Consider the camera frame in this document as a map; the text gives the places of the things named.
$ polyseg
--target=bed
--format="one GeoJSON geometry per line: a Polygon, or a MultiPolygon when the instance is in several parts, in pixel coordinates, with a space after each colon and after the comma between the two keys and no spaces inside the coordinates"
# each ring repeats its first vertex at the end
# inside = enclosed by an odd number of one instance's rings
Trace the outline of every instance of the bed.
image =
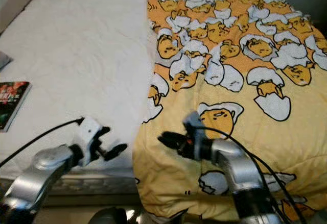
{"type": "MultiPolygon", "coordinates": [[[[227,126],[218,128],[265,158],[310,215],[326,203],[323,40],[285,0],[32,0],[0,37],[0,50],[14,59],[1,71],[0,82],[33,85],[9,131],[0,134],[0,160],[46,129],[90,115],[112,128],[101,138],[104,148],[129,146],[112,161],[74,169],[52,194],[138,190],[154,218],[188,209],[203,218],[235,220],[231,200],[221,196],[226,189],[208,182],[223,179],[223,173],[208,162],[178,157],[156,139],[164,130],[183,133],[181,121],[191,111],[207,113],[208,120],[212,111],[223,110],[227,126]],[[228,37],[212,34],[221,29],[228,37]],[[249,43],[263,45],[267,53],[249,43]],[[297,46],[299,56],[288,59],[282,48],[288,44],[297,46]],[[286,69],[292,65],[305,68],[303,80],[286,69]],[[303,118],[315,126],[304,127],[303,118]],[[298,128],[295,135],[288,132],[298,128]],[[285,135],[288,143],[274,143],[285,135]],[[302,168],[303,162],[317,170],[302,168]]],[[[75,129],[53,132],[23,151],[0,169],[1,183],[8,186],[36,151],[69,143],[75,129]]],[[[278,203],[290,220],[296,218],[285,199],[278,203]]]]}
{"type": "MultiPolygon", "coordinates": [[[[33,86],[8,132],[0,134],[0,161],[45,130],[89,115],[111,127],[101,137],[104,148],[129,146],[112,161],[75,169],[53,193],[136,193],[132,143],[152,73],[147,29],[146,0],[32,0],[0,38],[0,49],[14,59],[0,82],[33,86]]],[[[24,150],[0,169],[2,184],[8,186],[37,151],[69,144],[76,128],[62,128],[24,150]]]]}

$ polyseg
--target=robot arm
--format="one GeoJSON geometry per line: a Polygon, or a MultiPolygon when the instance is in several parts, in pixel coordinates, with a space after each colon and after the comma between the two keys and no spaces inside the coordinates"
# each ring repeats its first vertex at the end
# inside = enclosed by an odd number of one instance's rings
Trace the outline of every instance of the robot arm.
{"type": "Polygon", "coordinates": [[[84,167],[99,156],[106,161],[117,157],[126,149],[126,144],[110,152],[100,148],[99,137],[109,131],[109,127],[87,117],[80,124],[71,146],[64,144],[38,152],[0,203],[0,223],[32,223],[52,185],[73,167],[84,167]]]}
{"type": "Polygon", "coordinates": [[[197,112],[191,113],[183,124],[187,136],[164,132],[159,141],[183,157],[210,160],[223,169],[241,224],[281,224],[259,171],[246,153],[232,141],[208,139],[205,130],[197,129],[204,127],[197,112]]]}

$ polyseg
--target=white mattress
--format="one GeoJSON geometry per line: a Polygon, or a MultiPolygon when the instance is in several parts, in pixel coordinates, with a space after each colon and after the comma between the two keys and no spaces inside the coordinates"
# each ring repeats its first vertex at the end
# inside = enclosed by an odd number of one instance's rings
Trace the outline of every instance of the white mattress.
{"type": "MultiPolygon", "coordinates": [[[[152,74],[147,29],[146,0],[33,0],[0,37],[0,50],[14,58],[0,82],[33,85],[0,133],[0,160],[45,130],[90,115],[112,128],[103,148],[129,146],[112,161],[75,170],[132,177],[132,145],[152,74]]],[[[1,177],[17,176],[43,148],[69,144],[75,129],[42,138],[1,168],[1,177]]]]}

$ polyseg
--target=cartoon print fabric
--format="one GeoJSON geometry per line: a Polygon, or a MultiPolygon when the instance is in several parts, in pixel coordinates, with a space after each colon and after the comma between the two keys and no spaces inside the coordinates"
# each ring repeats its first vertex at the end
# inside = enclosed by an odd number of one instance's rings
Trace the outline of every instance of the cartoon print fabric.
{"type": "MultiPolygon", "coordinates": [[[[306,199],[299,205],[327,207],[327,41],[307,17],[285,0],[148,0],[148,17],[154,75],[133,153],[148,212],[238,218],[219,167],[157,140],[164,131],[184,134],[193,111],[224,133],[206,131],[208,138],[232,135],[283,172],[288,190],[306,199]]],[[[291,213],[287,200],[279,203],[291,213]]]]}

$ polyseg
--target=floor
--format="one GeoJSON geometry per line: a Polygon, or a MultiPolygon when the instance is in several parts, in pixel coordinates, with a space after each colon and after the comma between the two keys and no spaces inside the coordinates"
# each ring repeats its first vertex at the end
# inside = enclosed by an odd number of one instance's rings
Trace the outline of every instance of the floor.
{"type": "MultiPolygon", "coordinates": [[[[96,212],[108,207],[110,206],[44,208],[37,215],[34,224],[88,224],[96,212]]],[[[323,223],[327,223],[327,211],[318,212],[308,221],[308,224],[323,223]]]]}

